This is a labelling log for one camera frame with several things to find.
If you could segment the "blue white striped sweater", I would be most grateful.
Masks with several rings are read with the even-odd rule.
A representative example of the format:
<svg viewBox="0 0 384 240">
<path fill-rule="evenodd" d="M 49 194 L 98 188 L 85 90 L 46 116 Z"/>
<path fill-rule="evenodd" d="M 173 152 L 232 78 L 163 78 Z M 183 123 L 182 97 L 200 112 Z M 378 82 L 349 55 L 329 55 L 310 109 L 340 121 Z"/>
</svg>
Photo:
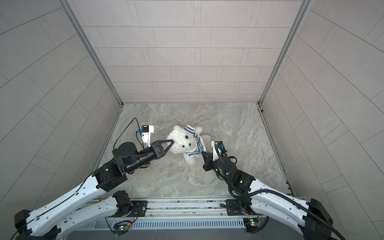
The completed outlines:
<svg viewBox="0 0 384 240">
<path fill-rule="evenodd" d="M 202 127 L 194 128 L 190 125 L 187 125 L 184 127 L 184 129 L 188 132 L 188 140 L 192 140 L 190 150 L 187 150 L 185 155 L 192 158 L 196 157 L 202 152 L 205 152 L 207 149 L 203 138 L 200 136 L 203 131 Z"/>
</svg>

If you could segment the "white teddy bear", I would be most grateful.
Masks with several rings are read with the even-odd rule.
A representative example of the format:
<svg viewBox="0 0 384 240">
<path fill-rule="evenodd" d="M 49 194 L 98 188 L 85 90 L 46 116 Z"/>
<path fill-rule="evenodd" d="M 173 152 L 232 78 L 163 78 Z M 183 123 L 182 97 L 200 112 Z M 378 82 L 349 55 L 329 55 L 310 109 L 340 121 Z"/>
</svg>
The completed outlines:
<svg viewBox="0 0 384 240">
<path fill-rule="evenodd" d="M 202 135 L 200 136 L 203 138 L 205 146 L 206 146 L 206 152 L 212 152 L 213 148 L 211 146 L 212 137 L 209 135 Z M 167 136 L 167 140 L 174 140 L 174 144 L 171 147 L 170 151 L 173 154 L 183 154 L 184 159 L 189 167 L 194 167 L 199 163 L 203 163 L 204 159 L 202 156 L 202 153 L 197 155 L 196 157 L 188 157 L 185 155 L 187 150 L 190 150 L 192 140 L 188 140 L 188 132 L 184 129 L 184 127 L 174 126 L 173 130 L 169 133 Z"/>
</svg>

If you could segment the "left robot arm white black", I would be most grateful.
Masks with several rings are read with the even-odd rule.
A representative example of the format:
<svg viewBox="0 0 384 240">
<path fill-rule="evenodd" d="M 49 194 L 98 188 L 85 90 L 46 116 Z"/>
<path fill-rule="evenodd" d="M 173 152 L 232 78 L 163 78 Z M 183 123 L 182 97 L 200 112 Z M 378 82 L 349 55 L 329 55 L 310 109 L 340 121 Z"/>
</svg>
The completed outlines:
<svg viewBox="0 0 384 240">
<path fill-rule="evenodd" d="M 139 213 L 126 191 L 117 191 L 106 200 L 86 208 L 83 206 L 125 182 L 128 174 L 164 157 L 173 144 L 173 140 L 155 141 L 141 151 L 132 142 L 121 144 L 113 149 L 113 158 L 91 173 L 79 186 L 39 209 L 22 210 L 15 214 L 17 231 L 12 238 L 57 240 L 98 218 L 129 214 L 137 216 Z"/>
</svg>

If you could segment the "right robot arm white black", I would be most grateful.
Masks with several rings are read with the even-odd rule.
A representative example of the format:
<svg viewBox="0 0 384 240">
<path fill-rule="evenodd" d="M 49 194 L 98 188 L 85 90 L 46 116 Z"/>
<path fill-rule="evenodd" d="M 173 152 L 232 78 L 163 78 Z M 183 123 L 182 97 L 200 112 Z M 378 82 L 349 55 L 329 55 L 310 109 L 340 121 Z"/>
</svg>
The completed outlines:
<svg viewBox="0 0 384 240">
<path fill-rule="evenodd" d="M 214 171 L 227 183 L 244 214 L 272 218 L 302 234 L 305 240 L 332 239 L 334 221 L 318 200 L 305 201 L 281 193 L 239 170 L 225 154 L 215 158 L 212 153 L 202 152 L 202 156 L 204 170 Z"/>
</svg>

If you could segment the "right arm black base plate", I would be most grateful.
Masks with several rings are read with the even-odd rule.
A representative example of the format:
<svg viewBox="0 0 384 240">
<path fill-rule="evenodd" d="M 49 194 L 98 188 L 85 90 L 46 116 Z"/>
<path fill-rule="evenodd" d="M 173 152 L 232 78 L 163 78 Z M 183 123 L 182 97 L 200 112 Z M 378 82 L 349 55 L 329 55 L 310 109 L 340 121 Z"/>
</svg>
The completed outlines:
<svg viewBox="0 0 384 240">
<path fill-rule="evenodd" d="M 251 208 L 251 198 L 246 199 L 227 199 L 222 208 L 226 208 L 229 216 L 249 216 L 255 212 Z"/>
</svg>

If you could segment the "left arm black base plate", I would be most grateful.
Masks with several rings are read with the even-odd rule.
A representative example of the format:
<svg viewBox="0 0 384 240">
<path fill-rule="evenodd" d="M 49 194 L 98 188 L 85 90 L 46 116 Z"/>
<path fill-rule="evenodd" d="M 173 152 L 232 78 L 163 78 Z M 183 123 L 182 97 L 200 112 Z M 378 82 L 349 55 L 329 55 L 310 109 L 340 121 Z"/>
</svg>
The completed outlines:
<svg viewBox="0 0 384 240">
<path fill-rule="evenodd" d="M 124 218 L 136 218 L 144 217 L 148 207 L 148 201 L 143 200 L 133 200 L 131 201 L 132 205 L 127 210 L 125 215 L 122 215 Z"/>
</svg>

